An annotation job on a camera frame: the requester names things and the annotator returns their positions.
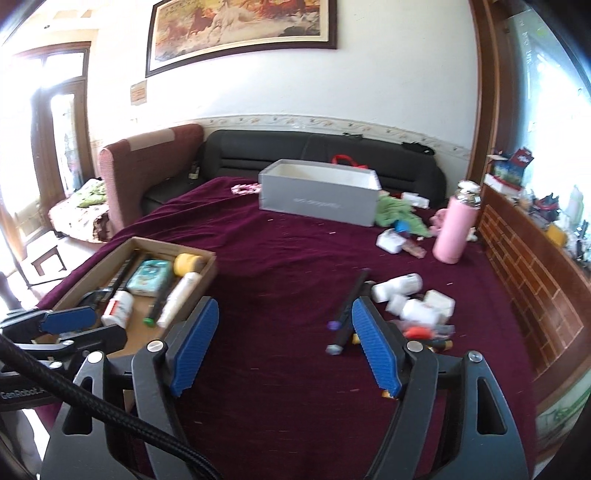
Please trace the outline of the clear package red item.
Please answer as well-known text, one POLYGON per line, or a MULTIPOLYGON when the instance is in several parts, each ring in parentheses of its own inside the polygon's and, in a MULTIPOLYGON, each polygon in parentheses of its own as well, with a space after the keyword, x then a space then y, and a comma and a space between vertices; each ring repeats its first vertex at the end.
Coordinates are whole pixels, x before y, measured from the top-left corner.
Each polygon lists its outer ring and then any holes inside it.
POLYGON ((435 340, 451 338, 456 328, 453 325, 424 326, 420 324, 401 324, 403 335, 410 340, 435 340))

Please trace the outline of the black marker green caps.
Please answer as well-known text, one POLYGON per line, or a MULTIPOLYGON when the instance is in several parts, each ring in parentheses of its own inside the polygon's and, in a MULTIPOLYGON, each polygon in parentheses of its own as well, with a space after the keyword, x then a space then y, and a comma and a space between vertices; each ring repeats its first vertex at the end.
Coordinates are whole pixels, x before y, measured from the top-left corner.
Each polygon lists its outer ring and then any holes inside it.
POLYGON ((166 279, 162 283, 161 288, 159 289, 159 291, 155 297, 155 300, 154 300, 152 306, 150 307, 150 310, 148 311, 147 315, 143 319, 143 323, 145 325, 147 325, 148 327, 152 328, 155 326, 156 321, 159 318, 161 311, 163 309, 163 306, 166 302, 167 296, 169 295, 172 284, 174 283, 174 278, 175 278, 174 273, 172 271, 170 271, 168 276, 166 277, 166 279))

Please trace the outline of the black pen yellow cap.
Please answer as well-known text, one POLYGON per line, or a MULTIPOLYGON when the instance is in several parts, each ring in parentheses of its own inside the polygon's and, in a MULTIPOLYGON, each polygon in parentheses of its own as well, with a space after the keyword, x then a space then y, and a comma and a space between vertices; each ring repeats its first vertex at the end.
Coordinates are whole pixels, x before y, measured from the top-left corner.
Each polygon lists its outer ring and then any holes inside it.
MULTIPOLYGON (((452 349, 454 346, 454 342, 450 339, 447 339, 447 340, 444 340, 444 339, 433 339, 433 340, 420 339, 420 340, 413 340, 413 341, 422 343, 424 346, 429 347, 431 350, 433 350, 434 352, 437 352, 437 353, 448 351, 448 350, 452 349)), ((361 344, 361 341, 360 341, 360 338, 358 335, 356 335, 356 334, 353 335, 352 344, 353 345, 360 345, 361 344)))

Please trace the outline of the red label medicine bottle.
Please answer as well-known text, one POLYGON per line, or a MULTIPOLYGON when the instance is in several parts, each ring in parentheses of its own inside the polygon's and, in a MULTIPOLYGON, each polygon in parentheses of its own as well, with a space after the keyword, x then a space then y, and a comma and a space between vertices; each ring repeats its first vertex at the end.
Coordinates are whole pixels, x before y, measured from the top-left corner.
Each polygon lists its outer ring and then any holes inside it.
POLYGON ((133 301, 132 294, 127 290, 117 290, 101 316, 102 325, 116 325, 125 329, 132 314, 133 301))

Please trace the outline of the white bottle blue label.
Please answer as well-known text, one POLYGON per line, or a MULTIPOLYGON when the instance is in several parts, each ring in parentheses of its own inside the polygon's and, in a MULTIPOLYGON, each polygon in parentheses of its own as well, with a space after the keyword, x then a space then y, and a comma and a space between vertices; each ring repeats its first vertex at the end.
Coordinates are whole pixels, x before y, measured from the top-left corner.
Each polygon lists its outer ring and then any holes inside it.
POLYGON ((418 273, 401 275, 372 287, 372 298, 377 303, 385 303, 394 295, 411 296, 423 288, 422 277, 418 273))

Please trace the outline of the cardboard box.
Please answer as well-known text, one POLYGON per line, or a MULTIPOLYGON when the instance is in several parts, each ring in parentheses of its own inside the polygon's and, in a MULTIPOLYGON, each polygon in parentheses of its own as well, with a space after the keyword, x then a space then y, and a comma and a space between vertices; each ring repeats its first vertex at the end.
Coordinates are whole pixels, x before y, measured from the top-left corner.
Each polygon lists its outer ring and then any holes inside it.
POLYGON ((117 279, 112 299, 94 308, 93 326, 118 324, 126 344, 112 359, 135 354, 148 342, 162 340, 171 328, 188 319, 216 274, 211 251, 132 237, 97 263, 55 299, 47 309, 61 311, 90 300, 117 279))

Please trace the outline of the teal tissue pack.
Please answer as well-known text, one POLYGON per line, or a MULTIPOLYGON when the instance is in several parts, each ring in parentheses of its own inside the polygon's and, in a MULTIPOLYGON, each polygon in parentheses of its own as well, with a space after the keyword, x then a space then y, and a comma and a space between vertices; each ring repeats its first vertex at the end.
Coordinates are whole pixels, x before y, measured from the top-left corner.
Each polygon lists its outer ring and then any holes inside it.
POLYGON ((124 289, 135 296, 155 297, 170 271, 172 263, 169 260, 143 260, 127 280, 124 289))

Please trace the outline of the maroon bed cover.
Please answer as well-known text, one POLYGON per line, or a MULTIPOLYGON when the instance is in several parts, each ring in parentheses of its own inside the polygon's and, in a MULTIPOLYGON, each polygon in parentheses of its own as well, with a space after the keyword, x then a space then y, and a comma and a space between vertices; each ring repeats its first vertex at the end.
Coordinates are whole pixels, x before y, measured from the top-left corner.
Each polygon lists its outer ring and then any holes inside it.
POLYGON ((456 302, 453 353, 481 352, 535 460, 533 375, 502 283, 479 244, 446 265, 381 250, 379 232, 269 212, 221 177, 121 230, 214 252, 208 294, 221 319, 197 378, 175 408, 192 447, 226 479, 361 479, 396 409, 363 351, 326 351, 335 318, 362 269, 376 282, 409 273, 456 302))

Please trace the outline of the pink thermos bottle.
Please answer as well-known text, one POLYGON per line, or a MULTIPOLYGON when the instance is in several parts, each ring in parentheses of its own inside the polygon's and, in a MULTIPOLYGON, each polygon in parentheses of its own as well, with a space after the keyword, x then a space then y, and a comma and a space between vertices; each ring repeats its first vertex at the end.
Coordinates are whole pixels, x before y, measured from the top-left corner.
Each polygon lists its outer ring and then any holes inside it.
POLYGON ((449 199, 443 224, 433 248, 435 258, 446 264, 456 264, 462 256, 471 229, 475 226, 481 205, 481 187, 462 180, 449 199))

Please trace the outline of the pink plush toy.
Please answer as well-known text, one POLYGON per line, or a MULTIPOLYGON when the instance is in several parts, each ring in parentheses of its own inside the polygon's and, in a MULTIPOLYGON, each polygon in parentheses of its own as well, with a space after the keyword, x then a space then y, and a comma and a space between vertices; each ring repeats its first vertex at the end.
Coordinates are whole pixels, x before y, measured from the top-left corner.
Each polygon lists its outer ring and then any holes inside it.
POLYGON ((433 236, 438 236, 441 233, 447 212, 447 208, 440 209, 430 218, 429 230, 433 236))

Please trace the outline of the green cloth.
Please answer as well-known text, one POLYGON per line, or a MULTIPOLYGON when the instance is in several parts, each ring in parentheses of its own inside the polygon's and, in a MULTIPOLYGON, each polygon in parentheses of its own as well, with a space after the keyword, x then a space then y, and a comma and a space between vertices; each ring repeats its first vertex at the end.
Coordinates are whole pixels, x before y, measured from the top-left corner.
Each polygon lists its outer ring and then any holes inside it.
POLYGON ((393 228, 397 222, 402 222, 407 227, 407 232, 418 237, 432 237, 433 234, 414 213, 414 207, 406 201, 390 196, 379 197, 375 215, 375 223, 382 228, 393 228))

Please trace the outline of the grey shoe box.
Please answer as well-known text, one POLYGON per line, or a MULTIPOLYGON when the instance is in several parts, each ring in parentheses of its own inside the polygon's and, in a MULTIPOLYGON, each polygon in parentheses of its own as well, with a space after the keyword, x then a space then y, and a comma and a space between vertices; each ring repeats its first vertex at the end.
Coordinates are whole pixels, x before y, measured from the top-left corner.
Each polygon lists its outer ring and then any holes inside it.
POLYGON ((382 186, 373 170, 280 159, 259 172, 263 210, 373 226, 382 186))

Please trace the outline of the pink patterned strip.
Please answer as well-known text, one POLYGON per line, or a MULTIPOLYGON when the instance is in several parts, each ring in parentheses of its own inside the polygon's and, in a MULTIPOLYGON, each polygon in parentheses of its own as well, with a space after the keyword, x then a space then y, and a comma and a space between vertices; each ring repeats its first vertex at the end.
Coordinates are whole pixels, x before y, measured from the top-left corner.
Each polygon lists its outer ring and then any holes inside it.
POLYGON ((233 195, 252 195, 252 194, 259 194, 262 190, 262 185, 259 183, 249 183, 249 184, 236 184, 230 188, 230 192, 233 195))

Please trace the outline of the wooden brick pattern cabinet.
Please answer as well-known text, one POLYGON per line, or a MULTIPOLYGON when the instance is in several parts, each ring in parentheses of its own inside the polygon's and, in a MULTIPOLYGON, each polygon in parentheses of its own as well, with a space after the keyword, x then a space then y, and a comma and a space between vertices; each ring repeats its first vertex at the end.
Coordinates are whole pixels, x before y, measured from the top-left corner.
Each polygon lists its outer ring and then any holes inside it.
POLYGON ((509 294, 542 409, 590 368, 590 280, 522 209, 487 185, 477 230, 509 294))

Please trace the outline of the framed horse painting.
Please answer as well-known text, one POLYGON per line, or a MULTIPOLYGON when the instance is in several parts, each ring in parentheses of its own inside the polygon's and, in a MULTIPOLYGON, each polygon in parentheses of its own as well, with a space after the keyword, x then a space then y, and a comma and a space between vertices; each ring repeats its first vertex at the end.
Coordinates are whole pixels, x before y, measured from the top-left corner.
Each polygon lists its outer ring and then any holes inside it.
POLYGON ((145 75, 264 50, 335 49, 338 6, 321 1, 160 1, 152 6, 145 75))

